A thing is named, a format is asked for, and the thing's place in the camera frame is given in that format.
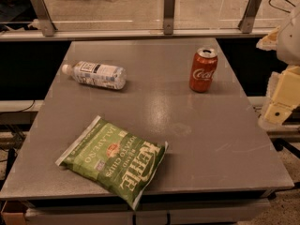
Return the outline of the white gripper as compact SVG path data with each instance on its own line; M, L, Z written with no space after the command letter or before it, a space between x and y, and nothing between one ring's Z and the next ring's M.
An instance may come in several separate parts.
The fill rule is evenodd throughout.
M281 73L273 72L268 82L268 97L263 118L271 124L281 125L300 105L300 4L256 47L263 51L277 50L277 58L288 66Z

